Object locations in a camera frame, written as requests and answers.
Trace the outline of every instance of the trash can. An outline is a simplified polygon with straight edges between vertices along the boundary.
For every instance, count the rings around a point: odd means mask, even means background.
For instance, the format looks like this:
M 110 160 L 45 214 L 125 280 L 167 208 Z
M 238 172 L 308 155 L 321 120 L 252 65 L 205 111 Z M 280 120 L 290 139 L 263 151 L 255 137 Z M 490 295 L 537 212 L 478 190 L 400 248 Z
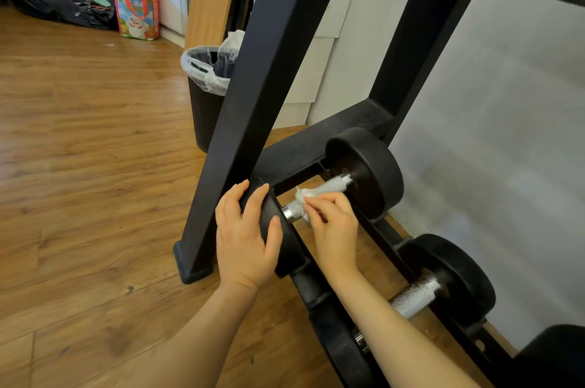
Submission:
M 221 46 L 197 46 L 183 52 L 197 146 L 207 153 L 244 32 L 230 32 Z

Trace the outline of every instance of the dumbbell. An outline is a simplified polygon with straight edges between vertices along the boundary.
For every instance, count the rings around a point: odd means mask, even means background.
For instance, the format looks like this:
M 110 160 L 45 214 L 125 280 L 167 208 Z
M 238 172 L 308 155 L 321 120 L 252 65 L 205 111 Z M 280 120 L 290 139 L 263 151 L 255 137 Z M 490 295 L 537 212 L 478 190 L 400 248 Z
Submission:
M 399 248 L 400 257 L 420 274 L 408 288 L 389 303 L 406 319 L 412 318 L 433 301 L 441 303 L 461 326 L 479 322 L 495 305 L 495 291 L 480 266 L 449 240 L 423 234 Z M 360 332 L 355 340 L 367 352 Z
M 347 192 L 370 219 L 378 218 L 395 206 L 404 194 L 402 173 L 388 147 L 375 135 L 352 127 L 327 141 L 325 158 L 334 177 L 314 189 Z M 302 217 L 301 204 L 293 200 L 282 207 L 289 223 Z
M 346 192 L 370 219 L 384 215 L 402 199 L 404 182 L 398 163 L 384 142 L 365 129 L 352 127 L 328 140 L 323 165 L 334 177 L 319 186 L 315 193 Z M 250 186 L 240 200 L 242 210 L 262 184 L 260 178 L 250 178 Z M 293 201 L 281 207 L 270 190 L 260 213 L 260 233 L 264 241 L 275 215 L 282 226 L 282 246 L 275 271 L 279 277 L 284 277 L 306 263 L 305 253 L 290 225 L 301 218 L 301 206 Z

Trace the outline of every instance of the red bag handle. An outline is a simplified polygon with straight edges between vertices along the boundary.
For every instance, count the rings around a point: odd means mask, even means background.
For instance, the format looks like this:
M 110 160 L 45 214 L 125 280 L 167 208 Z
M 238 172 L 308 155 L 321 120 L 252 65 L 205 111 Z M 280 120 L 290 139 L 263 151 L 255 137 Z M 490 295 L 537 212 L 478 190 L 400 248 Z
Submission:
M 134 7 L 132 7 L 132 2 L 130 0 L 124 0 L 124 1 L 126 2 L 126 6 L 130 10 L 130 12 L 132 12 L 136 18 L 139 18 L 140 20 L 144 20 L 146 18 L 146 16 L 149 14 L 148 0 L 142 0 L 142 9 L 144 10 L 144 16 L 142 16 L 142 17 L 136 13 L 136 11 L 134 10 Z

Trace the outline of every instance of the white plastic bag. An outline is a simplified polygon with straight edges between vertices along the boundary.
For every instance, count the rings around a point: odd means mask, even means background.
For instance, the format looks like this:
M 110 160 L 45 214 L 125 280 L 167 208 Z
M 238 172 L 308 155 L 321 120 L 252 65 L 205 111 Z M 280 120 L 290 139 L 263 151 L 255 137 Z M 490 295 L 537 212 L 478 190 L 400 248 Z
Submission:
M 205 92 L 225 95 L 245 32 L 229 32 L 221 46 L 197 46 L 181 56 L 181 67 L 197 86 Z M 212 53 L 217 52 L 214 62 Z

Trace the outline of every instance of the hand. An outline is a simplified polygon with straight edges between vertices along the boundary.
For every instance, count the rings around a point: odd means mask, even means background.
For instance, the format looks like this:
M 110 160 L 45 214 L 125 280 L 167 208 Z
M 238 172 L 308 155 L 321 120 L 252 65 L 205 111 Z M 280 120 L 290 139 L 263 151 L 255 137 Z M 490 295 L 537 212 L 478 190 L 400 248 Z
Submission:
M 357 219 L 347 197 L 341 192 L 305 197 L 305 211 L 315 231 L 317 261 L 329 283 L 357 272 Z
M 265 184 L 254 191 L 242 214 L 239 201 L 248 185 L 248 180 L 234 185 L 215 208 L 217 258 L 222 284 L 237 283 L 257 291 L 276 268 L 282 227 L 278 216 L 274 216 L 264 244 L 260 236 L 260 207 L 269 186 Z

